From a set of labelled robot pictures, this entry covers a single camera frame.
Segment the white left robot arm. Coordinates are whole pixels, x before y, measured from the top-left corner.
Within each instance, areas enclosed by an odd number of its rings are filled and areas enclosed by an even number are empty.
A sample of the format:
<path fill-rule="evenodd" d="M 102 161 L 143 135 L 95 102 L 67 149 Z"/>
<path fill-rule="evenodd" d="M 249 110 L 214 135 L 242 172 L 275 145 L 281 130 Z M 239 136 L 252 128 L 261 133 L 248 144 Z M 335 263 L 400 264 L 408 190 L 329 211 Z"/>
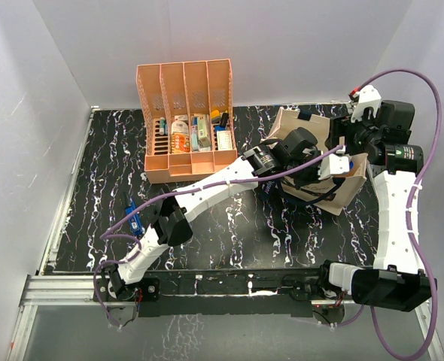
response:
<path fill-rule="evenodd" d="M 135 295 L 144 273 L 170 247 L 193 236 L 190 224 L 204 211 L 246 190 L 259 186 L 261 177 L 296 168 L 321 154 L 317 138 L 299 127 L 284 138 L 272 138 L 244 152 L 232 164 L 172 196 L 154 202 L 154 218 L 140 243 L 118 264 L 108 267 L 112 296 L 127 300 Z"/>

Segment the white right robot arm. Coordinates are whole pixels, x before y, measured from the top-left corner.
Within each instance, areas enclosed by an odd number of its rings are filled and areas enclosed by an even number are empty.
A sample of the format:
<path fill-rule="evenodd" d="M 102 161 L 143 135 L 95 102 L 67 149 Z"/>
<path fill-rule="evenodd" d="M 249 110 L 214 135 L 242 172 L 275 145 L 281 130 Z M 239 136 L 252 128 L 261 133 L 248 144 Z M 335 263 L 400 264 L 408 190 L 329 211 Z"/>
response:
<path fill-rule="evenodd" d="M 409 312 L 431 296 L 429 278 L 409 238 L 417 234 L 417 221 L 412 228 L 406 224 L 406 203 L 417 199 L 410 192 L 424 165 L 421 147 L 409 144 L 415 107 L 386 100 L 376 111 L 364 107 L 361 116 L 357 122 L 350 116 L 331 118 L 325 145 L 335 147 L 344 138 L 350 155 L 367 155 L 379 204 L 376 257 L 372 268 L 327 260 L 316 287 L 328 299 L 345 293 L 360 305 Z"/>

